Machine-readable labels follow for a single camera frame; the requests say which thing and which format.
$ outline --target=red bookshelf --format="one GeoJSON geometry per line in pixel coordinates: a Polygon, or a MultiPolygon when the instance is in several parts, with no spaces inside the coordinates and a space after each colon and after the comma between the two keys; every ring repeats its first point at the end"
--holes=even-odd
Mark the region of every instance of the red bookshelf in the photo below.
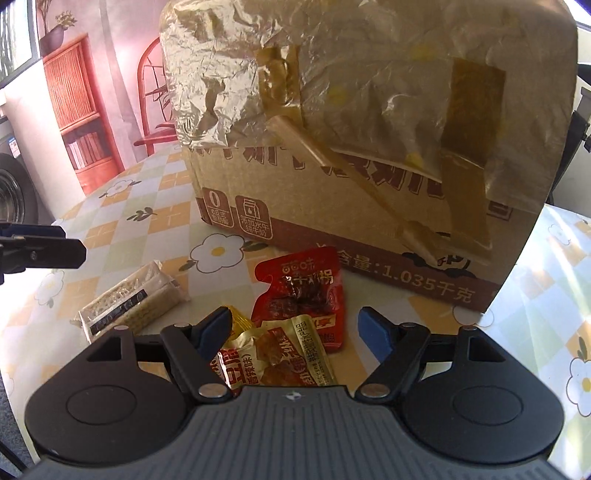
{"type": "Polygon", "coordinates": [[[86,195],[124,170],[98,88],[88,34],[43,58],[49,95],[86,195]]]}

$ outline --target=brown tape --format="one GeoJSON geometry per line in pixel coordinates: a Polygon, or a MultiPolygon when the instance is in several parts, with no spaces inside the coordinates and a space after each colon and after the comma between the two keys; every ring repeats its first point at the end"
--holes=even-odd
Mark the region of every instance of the brown tape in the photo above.
{"type": "Polygon", "coordinates": [[[298,47],[266,47],[255,52],[259,94],[267,118],[285,115],[298,125],[301,117],[298,47]]]}
{"type": "Polygon", "coordinates": [[[504,87],[503,70],[454,59],[441,135],[441,183],[452,217],[452,245],[475,260],[490,258],[492,248],[484,167],[498,137],[504,87]]]}
{"type": "Polygon", "coordinates": [[[425,260],[437,263],[438,258],[447,254],[446,247],[450,245],[442,237],[422,223],[407,221],[390,205],[376,185],[367,181],[338,153],[313,139],[303,127],[286,116],[277,115],[267,120],[267,128],[277,134],[297,158],[344,171],[394,221],[397,226],[396,239],[425,260]]]}

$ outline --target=checkered tablecloth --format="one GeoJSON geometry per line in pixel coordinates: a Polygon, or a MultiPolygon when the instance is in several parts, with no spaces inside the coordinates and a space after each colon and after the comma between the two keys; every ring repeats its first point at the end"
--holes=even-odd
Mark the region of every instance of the checkered tablecloth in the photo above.
{"type": "MultiPolygon", "coordinates": [[[[113,179],[56,222],[81,239],[78,270],[27,270],[0,287],[0,369],[17,422],[30,395],[87,345],[70,323],[77,311],[147,262],[162,261],[189,292],[148,333],[197,323],[222,304],[250,314],[267,285],[254,266],[280,255],[244,252],[246,239],[202,222],[189,175],[173,146],[113,179]]],[[[395,322],[435,333],[477,323],[561,399],[564,429],[550,460],[575,480],[591,473],[591,220],[546,206],[511,276],[483,316],[345,272],[345,347],[331,356],[355,388],[377,365],[359,339],[356,315],[370,305],[395,322]]]]}

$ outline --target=red snack packet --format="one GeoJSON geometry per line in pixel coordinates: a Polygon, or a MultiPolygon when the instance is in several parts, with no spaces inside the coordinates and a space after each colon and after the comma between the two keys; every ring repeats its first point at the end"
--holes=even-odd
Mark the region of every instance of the red snack packet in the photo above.
{"type": "Polygon", "coordinates": [[[270,283],[252,311],[252,321],[285,320],[307,314],[327,352],[343,344],[345,302],[339,256],[334,247],[320,247],[273,258],[255,267],[258,281],[270,283]]]}

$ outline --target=snack packet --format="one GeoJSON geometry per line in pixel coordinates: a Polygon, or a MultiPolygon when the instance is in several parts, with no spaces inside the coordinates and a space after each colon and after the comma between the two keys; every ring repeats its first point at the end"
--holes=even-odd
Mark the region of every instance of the snack packet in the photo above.
{"type": "Polygon", "coordinates": [[[234,393],[244,385],[316,387],[335,376],[309,315],[262,322],[229,340],[218,353],[223,378],[234,393]]]}
{"type": "MultiPolygon", "coordinates": [[[[232,312],[232,332],[230,333],[230,337],[228,337],[226,343],[224,344],[224,348],[225,348],[225,345],[227,345],[228,342],[238,338],[238,336],[241,333],[244,333],[247,330],[253,329],[255,327],[255,325],[249,319],[247,319],[242,313],[240,313],[240,311],[236,307],[233,307],[232,305],[224,305],[224,306],[227,307],[230,310],[230,312],[232,312]]],[[[222,365],[220,363],[218,355],[216,355],[213,358],[213,360],[210,362],[209,366],[212,368],[212,370],[215,373],[217,373],[218,377],[220,377],[222,380],[226,381],[226,377],[224,377],[224,374],[222,372],[222,365]]]]}
{"type": "Polygon", "coordinates": [[[307,314],[327,352],[343,344],[345,302],[339,256],[334,247],[320,247],[273,258],[255,267],[259,281],[271,283],[252,311],[252,321],[283,320],[307,314]]]}
{"type": "Polygon", "coordinates": [[[181,301],[189,299],[179,283],[151,261],[81,309],[75,321],[89,343],[117,325],[139,333],[181,301]]]}

